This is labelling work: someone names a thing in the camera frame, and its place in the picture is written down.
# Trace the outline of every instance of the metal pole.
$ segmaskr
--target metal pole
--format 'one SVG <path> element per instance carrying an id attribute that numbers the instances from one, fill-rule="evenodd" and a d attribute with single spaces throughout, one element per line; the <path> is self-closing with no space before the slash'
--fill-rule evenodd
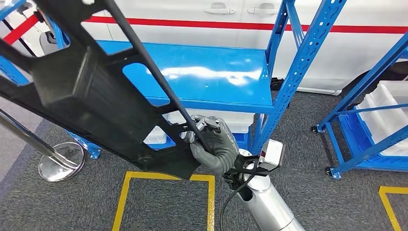
<path id="1" fill-rule="evenodd" d="M 27 128 L 25 128 L 17 120 L 12 118 L 9 114 L 5 113 L 1 109 L 0 109 L 0 124 L 7 128 L 12 133 L 14 133 L 16 136 L 20 137 L 22 140 L 33 146 L 41 154 L 50 157 L 58 165 L 71 170 L 77 169 L 77 164 L 61 156 L 46 142 L 44 142 L 42 139 L 40 139 L 38 136 L 36 136 Z"/>

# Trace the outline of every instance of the gray glove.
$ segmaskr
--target gray glove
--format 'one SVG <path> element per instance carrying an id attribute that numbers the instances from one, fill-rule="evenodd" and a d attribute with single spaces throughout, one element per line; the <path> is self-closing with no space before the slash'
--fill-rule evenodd
<path id="1" fill-rule="evenodd" d="M 191 143 L 190 147 L 194 158 L 214 173 L 221 174 L 234 166 L 235 159 L 239 154 L 238 145 L 224 120 L 214 116 L 210 118 L 220 122 L 220 131 L 205 127 L 201 132 L 210 146 L 210 153 L 206 152 L 198 141 Z"/>

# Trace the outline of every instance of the black plastic panel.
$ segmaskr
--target black plastic panel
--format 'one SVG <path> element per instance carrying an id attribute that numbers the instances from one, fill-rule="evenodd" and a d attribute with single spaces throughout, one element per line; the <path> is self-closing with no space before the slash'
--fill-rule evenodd
<path id="1" fill-rule="evenodd" d="M 0 95 L 20 106 L 111 151 L 146 171 L 189 179 L 199 166 L 190 146 L 179 134 L 200 132 L 164 79 L 142 43 L 113 0 L 37 0 L 38 7 L 54 20 L 70 39 L 67 48 L 35 58 L 0 41 L 0 53 L 31 73 L 34 83 L 18 87 L 0 78 Z M 133 48 L 107 55 L 80 23 L 93 13 L 108 10 Z M 142 63 L 168 95 L 170 104 L 155 107 L 124 76 L 122 68 Z M 162 114 L 179 110 L 183 125 L 171 125 Z M 152 150 L 143 143 L 154 126 L 176 143 L 175 147 Z"/>

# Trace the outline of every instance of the van door handle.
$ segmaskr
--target van door handle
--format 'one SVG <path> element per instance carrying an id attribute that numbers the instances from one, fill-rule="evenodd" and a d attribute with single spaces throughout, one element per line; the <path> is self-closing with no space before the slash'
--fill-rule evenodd
<path id="1" fill-rule="evenodd" d="M 204 9 L 204 12 L 211 14 L 233 14 L 236 12 L 233 8 L 227 8 L 223 2 L 213 2 L 208 9 Z"/>
<path id="2" fill-rule="evenodd" d="M 208 8 L 208 9 L 205 9 L 204 12 L 212 13 L 212 14 L 233 14 L 236 12 L 236 10 L 233 8 L 225 8 L 225 9 Z"/>
<path id="3" fill-rule="evenodd" d="M 261 3 L 258 7 L 248 8 L 248 13 L 251 14 L 277 14 L 279 10 L 270 2 Z"/>
<path id="4" fill-rule="evenodd" d="M 279 10 L 253 7 L 253 8 L 248 8 L 247 11 L 248 13 L 251 13 L 251 14 L 277 14 Z"/>

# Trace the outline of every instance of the red stripe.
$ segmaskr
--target red stripe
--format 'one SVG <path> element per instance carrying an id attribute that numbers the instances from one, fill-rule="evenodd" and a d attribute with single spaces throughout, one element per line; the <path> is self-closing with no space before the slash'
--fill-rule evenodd
<path id="1" fill-rule="evenodd" d="M 3 38 L 5 42 L 12 45 L 16 42 L 25 32 L 32 28 L 38 22 L 38 18 L 35 14 L 27 18 L 23 23 L 21 23 L 17 28 L 10 31 L 10 33 Z"/>
<path id="2" fill-rule="evenodd" d="M 133 25 L 150 26 L 183 26 L 183 27 L 205 27 L 224 29 L 250 29 L 250 30 L 271 30 L 273 24 L 265 23 L 232 23 L 232 22 L 206 22 L 206 21 L 182 21 L 182 20 L 162 20 L 127 18 Z M 86 22 L 92 23 L 116 23 L 112 17 L 92 16 Z M 302 29 L 307 31 L 309 25 L 302 25 Z M 331 32 L 338 33 L 378 33 L 378 34 L 404 34 L 408 31 L 408 26 L 333 26 Z"/>

